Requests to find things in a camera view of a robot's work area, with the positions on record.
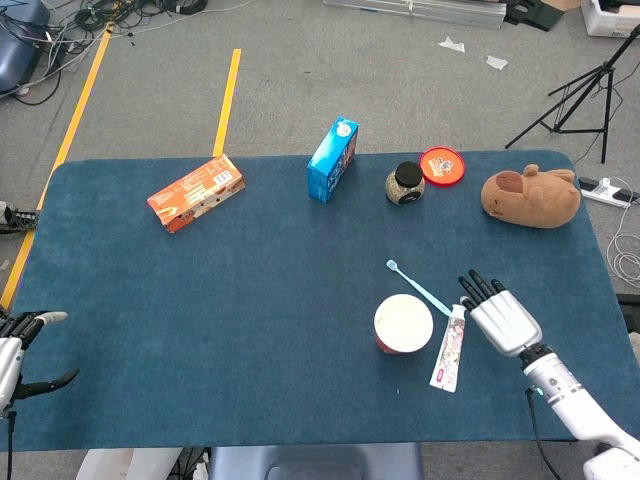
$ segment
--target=tripod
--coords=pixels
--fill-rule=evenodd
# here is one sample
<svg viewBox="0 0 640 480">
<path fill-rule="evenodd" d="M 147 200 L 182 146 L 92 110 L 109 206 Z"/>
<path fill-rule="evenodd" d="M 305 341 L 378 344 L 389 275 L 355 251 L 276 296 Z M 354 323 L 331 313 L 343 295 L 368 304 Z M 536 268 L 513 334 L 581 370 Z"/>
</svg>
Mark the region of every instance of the tripod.
<svg viewBox="0 0 640 480">
<path fill-rule="evenodd" d="M 613 91 L 613 71 L 615 68 L 613 67 L 614 63 L 622 56 L 629 45 L 635 40 L 635 38 L 640 35 L 640 25 L 636 26 L 633 29 L 629 38 L 625 40 L 625 42 L 620 46 L 620 48 L 613 54 L 613 56 L 600 65 L 599 67 L 594 68 L 593 70 L 589 70 L 584 75 L 580 75 L 578 78 L 571 80 L 569 83 L 562 85 L 560 88 L 556 88 L 552 92 L 549 92 L 549 96 L 554 93 L 558 93 L 561 90 L 564 90 L 562 94 L 562 99 L 556 103 L 553 107 L 547 110 L 540 118 L 538 118 L 535 122 L 525 128 L 517 137 L 511 140 L 504 148 L 509 148 L 511 145 L 520 140 L 524 135 L 526 135 L 533 127 L 540 124 L 544 128 L 546 128 L 550 132 L 555 133 L 602 133 L 602 158 L 600 160 L 601 163 L 604 163 L 607 156 L 607 137 L 609 135 L 609 120 L 610 112 L 611 112 L 611 93 Z M 567 130 L 562 128 L 562 126 L 566 123 L 569 117 L 576 111 L 576 109 L 580 106 L 580 104 L 584 101 L 585 98 L 591 93 L 591 91 L 600 86 L 600 81 L 607 77 L 607 100 L 605 103 L 604 110 L 604 124 L 601 128 L 583 128 L 578 130 Z M 582 81 L 580 85 L 578 85 L 575 89 L 569 91 L 569 88 Z M 575 96 L 578 92 L 582 90 L 582 93 L 578 97 L 578 99 L 571 105 L 567 113 L 563 115 L 565 103 L 569 101 L 569 99 Z M 556 120 L 553 126 L 548 125 L 545 122 L 545 119 L 556 110 L 558 111 L 558 115 L 556 116 Z"/>
</svg>

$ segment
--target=brown stuffed animal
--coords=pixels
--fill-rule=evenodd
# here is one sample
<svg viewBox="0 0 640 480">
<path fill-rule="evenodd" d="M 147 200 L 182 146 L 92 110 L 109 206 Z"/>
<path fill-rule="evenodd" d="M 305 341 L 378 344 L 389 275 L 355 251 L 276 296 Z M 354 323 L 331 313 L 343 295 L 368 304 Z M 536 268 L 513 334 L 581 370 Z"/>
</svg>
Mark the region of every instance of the brown stuffed animal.
<svg viewBox="0 0 640 480">
<path fill-rule="evenodd" d="M 524 173 L 505 171 L 482 187 L 482 206 L 494 218 L 526 227 L 555 228 L 571 220 L 580 206 L 571 170 L 540 172 L 527 165 Z"/>
</svg>

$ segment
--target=blue felt mat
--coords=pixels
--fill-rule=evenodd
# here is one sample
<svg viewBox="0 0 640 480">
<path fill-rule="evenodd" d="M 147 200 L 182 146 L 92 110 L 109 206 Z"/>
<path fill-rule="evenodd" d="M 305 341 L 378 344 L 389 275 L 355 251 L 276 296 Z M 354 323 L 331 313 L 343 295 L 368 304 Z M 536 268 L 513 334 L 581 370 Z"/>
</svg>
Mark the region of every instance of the blue felt mat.
<svg viewBox="0 0 640 480">
<path fill-rule="evenodd" d="M 418 154 L 358 155 L 328 205 L 307 196 L 308 157 L 235 158 L 247 189 L 175 235 L 146 199 L 204 159 L 62 166 L 14 311 L 70 313 L 29 350 L 27 381 L 81 372 L 17 405 L 17 448 L 532 438 L 519 361 L 473 322 L 455 394 L 428 385 L 446 325 L 435 309 L 426 349 L 378 351 L 378 304 L 415 294 L 389 258 L 446 303 L 469 268 L 501 279 L 639 434 L 639 370 L 584 206 L 555 230 L 501 223 L 480 206 L 491 174 L 567 158 L 464 157 L 460 184 L 429 186 L 406 207 L 386 200 L 384 182 Z M 542 400 L 538 412 L 543 437 L 570 438 Z"/>
</svg>

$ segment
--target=cup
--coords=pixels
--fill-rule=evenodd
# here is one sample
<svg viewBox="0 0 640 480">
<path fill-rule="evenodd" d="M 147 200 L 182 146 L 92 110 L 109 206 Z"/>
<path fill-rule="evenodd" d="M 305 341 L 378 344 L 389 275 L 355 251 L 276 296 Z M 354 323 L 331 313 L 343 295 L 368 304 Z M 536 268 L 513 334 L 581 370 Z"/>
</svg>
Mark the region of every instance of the cup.
<svg viewBox="0 0 640 480">
<path fill-rule="evenodd" d="M 384 353 L 411 353 L 424 347 L 433 333 L 429 308 L 413 295 L 392 295 L 380 304 L 373 320 L 376 343 Z"/>
</svg>

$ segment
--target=yellow line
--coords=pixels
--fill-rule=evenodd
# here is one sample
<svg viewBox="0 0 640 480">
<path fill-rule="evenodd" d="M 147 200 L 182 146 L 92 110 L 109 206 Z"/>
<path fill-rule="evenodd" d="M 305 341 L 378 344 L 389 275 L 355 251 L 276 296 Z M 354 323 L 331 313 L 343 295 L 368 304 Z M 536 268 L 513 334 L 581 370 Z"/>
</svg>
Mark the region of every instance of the yellow line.
<svg viewBox="0 0 640 480">
<path fill-rule="evenodd" d="M 102 63 L 105 52 L 107 51 L 107 45 L 109 45 L 110 38 L 111 34 L 109 33 L 109 31 L 106 31 L 102 35 L 100 45 L 98 46 L 98 51 L 96 52 L 96 56 L 93 59 L 91 69 L 89 70 L 89 75 L 87 76 L 84 88 L 82 89 L 82 93 L 80 94 L 80 99 L 78 100 L 76 109 L 73 112 L 73 116 L 71 117 L 69 128 L 67 128 L 67 133 L 64 136 L 64 140 L 62 140 L 62 145 L 60 146 L 60 150 L 58 151 L 58 156 L 53 163 L 53 167 L 51 168 L 51 172 L 49 173 L 49 178 L 47 179 L 47 183 L 45 183 L 44 190 L 42 192 L 42 195 L 40 196 L 40 201 L 38 202 L 37 207 L 38 210 L 41 210 L 44 204 L 44 196 L 47 193 L 49 181 L 51 180 L 53 172 L 67 159 L 67 155 L 69 154 L 69 150 L 71 149 L 71 143 L 73 142 L 73 137 L 76 134 L 76 130 L 78 129 L 78 125 L 80 124 L 80 119 L 82 119 L 82 114 L 84 113 L 84 109 L 87 106 L 87 102 L 89 101 L 89 95 L 91 95 L 91 89 L 93 88 L 93 84 L 96 81 L 98 71 L 100 70 L 100 64 Z M 27 259 L 29 258 L 29 253 L 31 252 L 31 247 L 33 247 L 35 238 L 36 234 L 32 230 L 30 232 L 27 232 L 24 240 L 22 241 L 22 246 L 20 247 L 20 251 L 18 252 L 16 261 L 13 264 L 11 273 L 9 274 L 7 284 L 5 285 L 4 291 L 2 292 L 2 298 L 0 298 L 0 304 L 6 309 L 8 309 L 11 305 L 13 296 L 16 293 L 18 284 L 20 283 L 20 279 L 22 278 L 22 272 L 24 271 L 24 267 L 27 264 Z"/>
<path fill-rule="evenodd" d="M 216 133 L 216 140 L 213 144 L 214 157 L 222 155 L 222 152 L 224 151 L 224 140 L 227 137 L 227 127 L 229 126 L 231 104 L 233 103 L 233 92 L 236 88 L 236 79 L 238 78 L 238 67 L 240 66 L 241 55 L 241 49 L 233 49 L 231 66 L 229 67 L 229 76 L 227 77 L 227 87 L 224 89 L 224 100 L 222 100 L 222 110 L 220 111 L 220 120 L 218 121 L 218 133 Z"/>
</svg>

